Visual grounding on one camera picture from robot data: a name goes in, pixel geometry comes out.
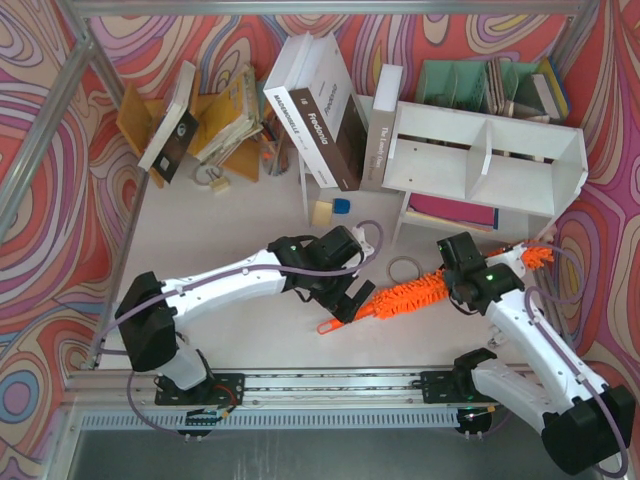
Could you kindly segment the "orange microfiber duster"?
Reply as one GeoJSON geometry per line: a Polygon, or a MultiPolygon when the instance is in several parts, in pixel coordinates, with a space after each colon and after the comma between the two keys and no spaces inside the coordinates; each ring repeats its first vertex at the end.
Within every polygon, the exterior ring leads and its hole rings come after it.
{"type": "MultiPolygon", "coordinates": [[[[535,269],[541,268],[546,262],[553,260],[552,249],[549,244],[524,243],[529,249],[528,254],[534,261],[535,269]]],[[[400,314],[416,312],[444,299],[449,299],[459,312],[465,315],[485,314],[489,305],[499,302],[502,296],[513,291],[522,291],[522,278],[506,265],[488,266],[488,279],[491,292],[488,295],[450,295],[444,278],[444,266],[433,273],[427,273],[409,282],[397,284],[375,293],[370,301],[361,307],[355,320],[375,317],[381,320],[390,319],[400,314]]]]}

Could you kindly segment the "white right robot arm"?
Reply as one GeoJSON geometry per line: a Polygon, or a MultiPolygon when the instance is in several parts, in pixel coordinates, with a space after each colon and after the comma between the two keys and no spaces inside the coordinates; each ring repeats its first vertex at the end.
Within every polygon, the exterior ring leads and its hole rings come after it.
{"type": "Polygon", "coordinates": [[[486,256],[467,232],[437,243],[441,268],[375,294],[358,319],[389,318],[447,296],[459,311],[487,318],[518,348],[537,379],[527,380],[487,348],[455,359],[449,371],[427,371],[417,382],[426,403],[495,401],[532,427],[553,462],[576,475],[594,468],[611,479],[629,470],[635,399],[612,387],[555,331],[533,296],[547,292],[522,281],[524,271],[550,261],[558,247],[523,242],[486,256]]]}

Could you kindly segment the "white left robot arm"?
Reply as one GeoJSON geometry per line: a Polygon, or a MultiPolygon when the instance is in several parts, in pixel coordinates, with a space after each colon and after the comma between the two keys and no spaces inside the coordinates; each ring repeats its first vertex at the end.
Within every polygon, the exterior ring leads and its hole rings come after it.
{"type": "Polygon", "coordinates": [[[168,377],[187,391],[207,382],[204,358],[179,335],[190,321],[232,303],[294,290],[348,323],[373,290],[347,291],[357,268],[375,252],[361,227],[333,228],[322,237],[283,236],[239,262],[184,278],[138,275],[115,317],[131,368],[168,377]]]}

